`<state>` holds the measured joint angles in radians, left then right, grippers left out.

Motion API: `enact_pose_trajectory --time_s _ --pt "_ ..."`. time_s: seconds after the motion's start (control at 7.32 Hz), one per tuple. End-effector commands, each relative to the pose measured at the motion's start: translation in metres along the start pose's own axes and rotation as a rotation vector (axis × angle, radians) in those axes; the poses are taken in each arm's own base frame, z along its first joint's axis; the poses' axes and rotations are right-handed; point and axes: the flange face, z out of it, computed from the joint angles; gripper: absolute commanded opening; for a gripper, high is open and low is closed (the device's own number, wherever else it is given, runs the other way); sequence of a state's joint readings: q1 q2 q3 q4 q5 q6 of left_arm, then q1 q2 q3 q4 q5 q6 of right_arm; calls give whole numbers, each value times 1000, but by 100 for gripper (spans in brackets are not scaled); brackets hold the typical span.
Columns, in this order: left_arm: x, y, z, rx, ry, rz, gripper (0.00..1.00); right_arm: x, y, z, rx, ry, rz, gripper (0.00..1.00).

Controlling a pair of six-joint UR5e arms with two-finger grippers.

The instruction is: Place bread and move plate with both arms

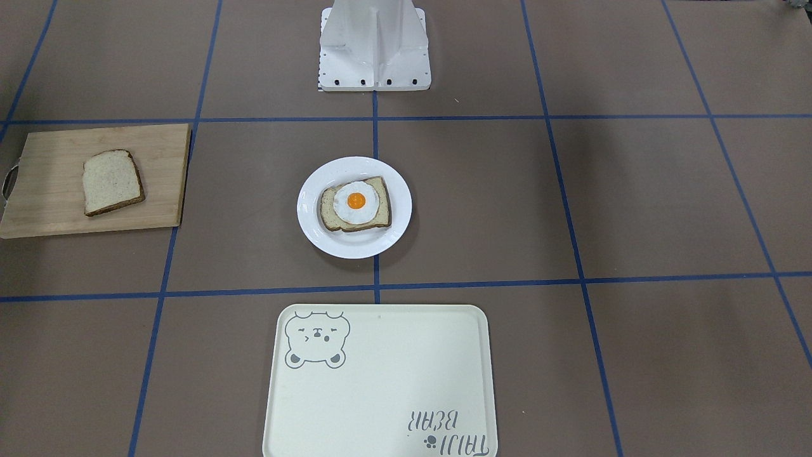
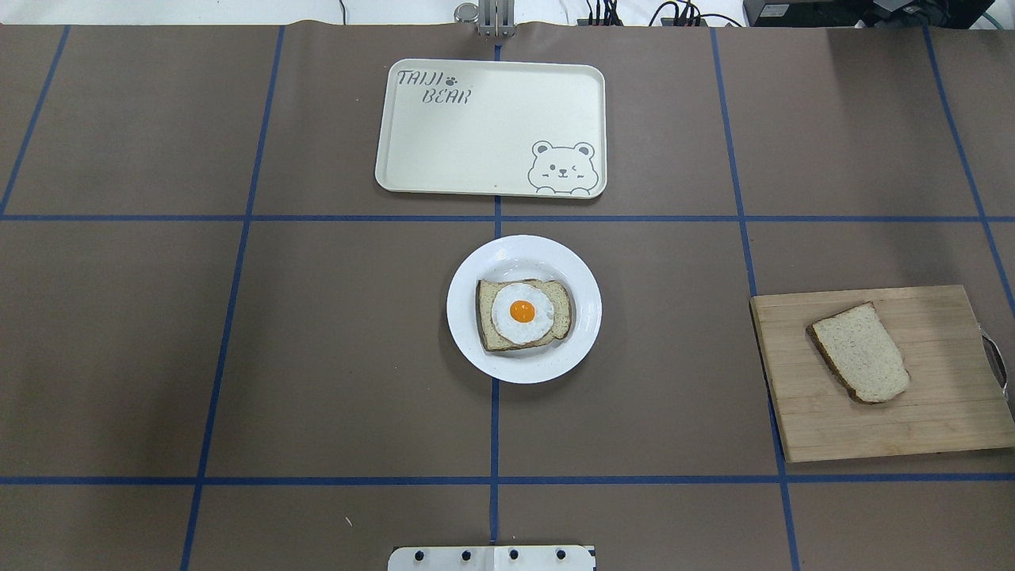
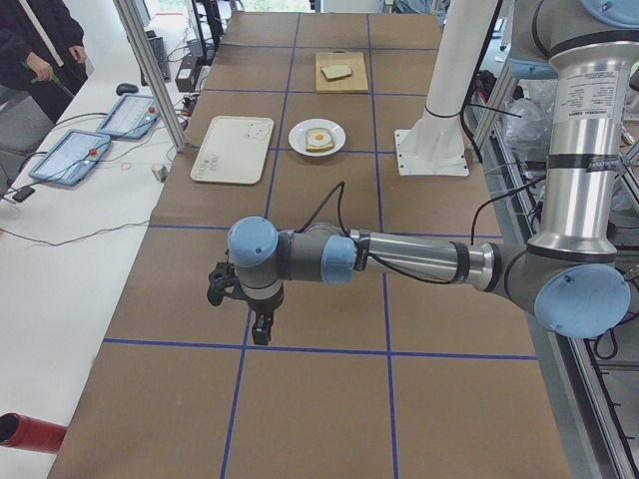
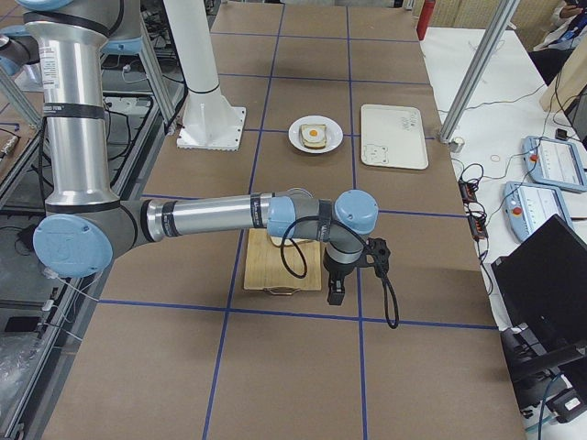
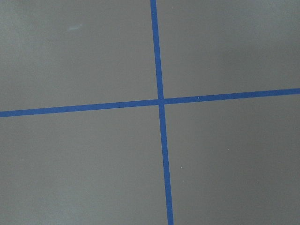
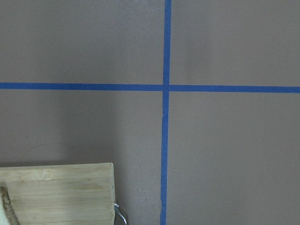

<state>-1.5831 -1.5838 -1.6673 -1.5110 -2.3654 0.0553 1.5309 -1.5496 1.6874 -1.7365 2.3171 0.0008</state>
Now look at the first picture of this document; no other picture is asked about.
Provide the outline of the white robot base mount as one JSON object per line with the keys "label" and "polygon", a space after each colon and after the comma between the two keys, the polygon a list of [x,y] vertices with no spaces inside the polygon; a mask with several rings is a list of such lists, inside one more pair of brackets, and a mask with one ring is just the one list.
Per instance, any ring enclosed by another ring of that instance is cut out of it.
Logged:
{"label": "white robot base mount", "polygon": [[431,83],[426,13],[412,1],[336,1],[322,10],[319,90],[424,91]]}

